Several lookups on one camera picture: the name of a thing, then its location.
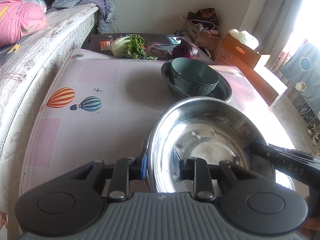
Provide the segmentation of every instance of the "white plastic bag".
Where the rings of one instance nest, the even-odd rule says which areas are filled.
[[[259,46],[259,41],[247,31],[240,32],[237,29],[233,29],[228,31],[228,33],[252,50],[255,50]]]

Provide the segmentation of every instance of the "leafy green vegetable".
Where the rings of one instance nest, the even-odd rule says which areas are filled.
[[[142,49],[144,39],[140,35],[132,34],[122,37],[111,43],[111,52],[115,57],[128,57],[134,59],[157,59],[148,56]]]

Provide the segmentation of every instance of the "black handle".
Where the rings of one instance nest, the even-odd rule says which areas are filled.
[[[308,217],[320,217],[320,190],[309,187],[309,201],[308,201]],[[317,231],[311,230],[311,239],[315,239]]]

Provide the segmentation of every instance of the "metal screw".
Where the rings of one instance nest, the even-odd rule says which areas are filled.
[[[125,193],[120,190],[111,191],[109,197],[114,199],[122,199],[125,197]]]
[[[210,191],[199,191],[197,196],[201,199],[211,199],[213,198],[213,193]]]

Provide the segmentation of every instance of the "pink pillow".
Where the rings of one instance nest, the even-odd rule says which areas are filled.
[[[45,24],[41,6],[32,0],[0,1],[0,47],[16,43],[41,30]]]

